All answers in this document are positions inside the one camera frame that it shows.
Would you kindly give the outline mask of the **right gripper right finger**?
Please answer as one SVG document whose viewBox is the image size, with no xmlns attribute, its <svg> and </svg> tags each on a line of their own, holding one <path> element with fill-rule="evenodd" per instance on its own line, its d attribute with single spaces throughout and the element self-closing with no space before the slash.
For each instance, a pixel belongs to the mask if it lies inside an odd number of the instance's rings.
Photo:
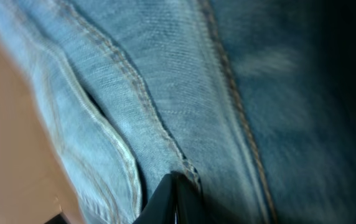
<svg viewBox="0 0 356 224">
<path fill-rule="evenodd" d="M 179 224 L 204 224 L 206 213 L 197 191 L 184 175 L 176 175 L 177 222 Z"/>
</svg>

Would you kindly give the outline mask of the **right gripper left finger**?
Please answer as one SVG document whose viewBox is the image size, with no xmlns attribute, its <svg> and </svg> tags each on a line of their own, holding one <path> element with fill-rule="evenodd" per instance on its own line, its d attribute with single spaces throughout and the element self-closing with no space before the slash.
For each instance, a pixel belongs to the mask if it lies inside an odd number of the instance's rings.
<svg viewBox="0 0 356 224">
<path fill-rule="evenodd" d="M 133 224 L 175 224 L 175 192 L 175 180 L 172 174 L 166 174 Z"/>
</svg>

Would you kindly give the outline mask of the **light blue denim jeans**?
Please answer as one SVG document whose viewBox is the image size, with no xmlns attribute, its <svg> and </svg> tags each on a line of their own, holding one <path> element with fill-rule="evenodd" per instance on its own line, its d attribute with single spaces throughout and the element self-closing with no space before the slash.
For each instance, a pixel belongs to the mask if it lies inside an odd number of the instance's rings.
<svg viewBox="0 0 356 224">
<path fill-rule="evenodd" d="M 214 223 L 356 223 L 356 1 L 0 1 L 87 223 L 168 173 Z"/>
</svg>

